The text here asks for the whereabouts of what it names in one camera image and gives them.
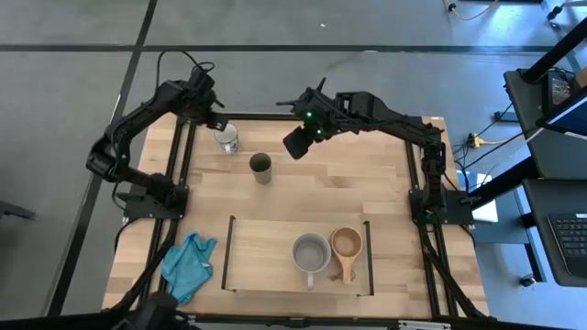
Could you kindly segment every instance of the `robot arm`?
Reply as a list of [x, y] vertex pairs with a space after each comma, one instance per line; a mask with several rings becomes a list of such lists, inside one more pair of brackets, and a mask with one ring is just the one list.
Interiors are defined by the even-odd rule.
[[184, 187], [177, 187], [163, 174], [149, 175], [130, 168], [130, 143], [138, 133], [167, 113], [197, 125], [224, 130], [227, 119], [212, 111], [212, 104], [224, 107], [212, 90], [214, 83], [208, 70], [199, 65], [194, 67], [187, 82], [164, 82], [148, 102], [106, 128], [92, 146], [86, 168], [108, 182], [130, 182], [145, 188], [142, 198], [151, 199], [163, 209], [179, 207], [186, 197]]
[[371, 93], [337, 93], [330, 99], [321, 92], [325, 80], [316, 89], [308, 87], [297, 100], [277, 104], [292, 105], [291, 112], [304, 121], [303, 127], [283, 139], [292, 157], [302, 158], [314, 142], [329, 140], [337, 134], [382, 131], [423, 149], [424, 207], [431, 213], [444, 212], [446, 203], [441, 179], [446, 169], [446, 148], [440, 139], [442, 130], [394, 112]]

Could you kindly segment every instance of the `yellow cable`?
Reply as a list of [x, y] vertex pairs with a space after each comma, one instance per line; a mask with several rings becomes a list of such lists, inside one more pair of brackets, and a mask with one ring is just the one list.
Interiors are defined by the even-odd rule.
[[[447, 9], [448, 9], [450, 7], [450, 5], [451, 5], [451, 2], [449, 0], [442, 0], [442, 1], [444, 1], [444, 3], [447, 6]], [[495, 6], [498, 2], [499, 2], [499, 0], [493, 0], [493, 2], [490, 5], [488, 5], [487, 8], [485, 8], [481, 13], [479, 13], [479, 14], [473, 16], [473, 17], [470, 17], [470, 18], [465, 18], [465, 17], [461, 16], [459, 14], [459, 12], [457, 11], [457, 7], [454, 7], [452, 9], [450, 9], [449, 11], [452, 12], [452, 13], [454, 13], [460, 20], [470, 21], [470, 20], [473, 20], [473, 19], [475, 19], [475, 18], [477, 18], [477, 17], [485, 14], [486, 11], [488, 11], [491, 7]]]

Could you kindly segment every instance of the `blue towel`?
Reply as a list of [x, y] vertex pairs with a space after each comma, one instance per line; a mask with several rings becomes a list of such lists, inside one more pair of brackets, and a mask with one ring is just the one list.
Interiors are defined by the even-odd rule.
[[172, 247], [165, 255], [161, 274], [170, 284], [170, 294], [179, 304], [192, 300], [192, 295], [212, 278], [210, 255], [216, 240], [210, 238], [205, 242], [193, 232], [183, 241], [183, 246]]

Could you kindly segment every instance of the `wooden scoop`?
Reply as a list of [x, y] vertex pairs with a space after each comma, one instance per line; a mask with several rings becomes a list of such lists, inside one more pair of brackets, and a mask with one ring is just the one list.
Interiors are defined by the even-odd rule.
[[330, 236], [330, 245], [342, 266], [342, 282], [350, 284], [352, 265], [363, 249], [362, 237], [351, 227], [341, 227]]

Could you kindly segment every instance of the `wooden table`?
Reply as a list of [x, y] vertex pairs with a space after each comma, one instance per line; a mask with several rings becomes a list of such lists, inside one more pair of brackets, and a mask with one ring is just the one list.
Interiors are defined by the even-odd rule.
[[[445, 128], [440, 117], [425, 122]], [[218, 242], [210, 259], [214, 276], [181, 310], [195, 314], [302, 315], [324, 317], [430, 317], [422, 250], [411, 221], [407, 191], [411, 187], [405, 144], [381, 132], [348, 133], [314, 144], [300, 160], [292, 159], [282, 139], [298, 122], [231, 121], [238, 128], [239, 153], [224, 154], [213, 132], [198, 127], [187, 184], [188, 210], [176, 244], [192, 231]], [[138, 168], [164, 172], [175, 117], [167, 115], [149, 129]], [[447, 132], [443, 140], [449, 141]], [[447, 144], [447, 175], [458, 182]], [[267, 186], [254, 183], [249, 158], [266, 152], [273, 165]], [[415, 148], [416, 158], [419, 151]], [[180, 166], [175, 169], [179, 175]], [[229, 217], [261, 221], [345, 223], [370, 221], [373, 296], [221, 289]], [[105, 292], [104, 307], [117, 303], [145, 266], [153, 220], [139, 220], [121, 235]], [[444, 225], [453, 277], [479, 310], [488, 313], [471, 238], [457, 225]], [[447, 314], [437, 275], [441, 312]], [[157, 273], [151, 283], [155, 290]]]

